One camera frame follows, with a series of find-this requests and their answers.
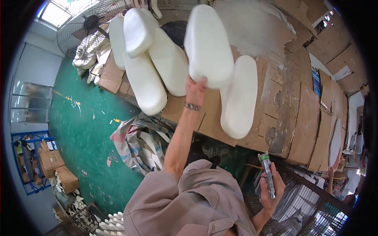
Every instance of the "green painted floor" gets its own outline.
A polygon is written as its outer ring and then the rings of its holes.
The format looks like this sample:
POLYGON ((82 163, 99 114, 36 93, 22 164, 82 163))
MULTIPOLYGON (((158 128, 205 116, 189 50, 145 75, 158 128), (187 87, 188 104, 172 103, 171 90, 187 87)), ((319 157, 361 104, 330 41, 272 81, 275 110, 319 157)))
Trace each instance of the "green painted floor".
MULTIPOLYGON (((79 179, 84 202, 94 201, 105 215, 123 212, 143 179, 122 162, 109 139, 119 125, 114 119, 128 120, 139 112, 134 105, 87 84, 77 75, 72 59, 63 59, 54 85, 49 129, 66 166, 79 179), (81 115, 79 107, 71 105, 71 97, 80 103, 81 115)), ((244 164, 255 152, 209 140, 203 148, 210 150, 210 156, 219 155, 220 166, 240 180, 244 164)))

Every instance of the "metal spray gun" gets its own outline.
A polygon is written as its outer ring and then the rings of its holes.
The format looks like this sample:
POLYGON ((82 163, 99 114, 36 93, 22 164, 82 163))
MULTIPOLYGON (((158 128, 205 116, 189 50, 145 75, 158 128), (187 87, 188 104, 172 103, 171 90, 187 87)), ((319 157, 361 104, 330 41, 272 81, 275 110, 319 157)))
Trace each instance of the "metal spray gun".
POLYGON ((272 164, 272 162, 269 159, 269 153, 266 152, 262 155, 258 154, 257 156, 259 158, 261 166, 264 168, 265 173, 266 173, 265 178, 266 178, 266 182, 268 183, 269 197, 270 199, 274 199, 276 198, 276 194, 274 191, 272 172, 270 171, 270 164, 272 164))

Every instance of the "blue poster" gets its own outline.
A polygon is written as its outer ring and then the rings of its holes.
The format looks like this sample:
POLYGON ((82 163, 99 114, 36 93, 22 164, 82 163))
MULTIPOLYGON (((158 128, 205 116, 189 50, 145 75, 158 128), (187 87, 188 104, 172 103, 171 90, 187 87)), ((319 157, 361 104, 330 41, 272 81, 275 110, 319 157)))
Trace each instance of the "blue poster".
POLYGON ((312 68, 312 83, 314 85, 314 92, 320 97, 320 76, 319 76, 319 69, 316 67, 312 68))

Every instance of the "bracelet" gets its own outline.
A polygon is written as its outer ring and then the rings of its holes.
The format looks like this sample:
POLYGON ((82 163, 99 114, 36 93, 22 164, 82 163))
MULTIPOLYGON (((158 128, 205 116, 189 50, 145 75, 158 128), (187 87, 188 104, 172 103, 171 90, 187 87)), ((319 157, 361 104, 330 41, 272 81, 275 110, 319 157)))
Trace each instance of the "bracelet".
POLYGON ((189 102, 185 102, 184 107, 189 108, 190 110, 193 110, 193 111, 199 111, 201 109, 201 106, 197 106, 189 102))

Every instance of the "industrial fan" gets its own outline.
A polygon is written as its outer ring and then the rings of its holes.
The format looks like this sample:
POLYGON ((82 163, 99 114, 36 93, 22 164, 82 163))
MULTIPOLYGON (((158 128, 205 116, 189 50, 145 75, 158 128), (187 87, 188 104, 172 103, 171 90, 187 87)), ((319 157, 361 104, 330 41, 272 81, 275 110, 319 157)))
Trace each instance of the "industrial fan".
POLYGON ((88 6, 58 28, 58 47, 75 60, 92 58, 110 46, 109 21, 123 16, 130 8, 133 8, 132 3, 127 4, 125 0, 91 0, 88 6))

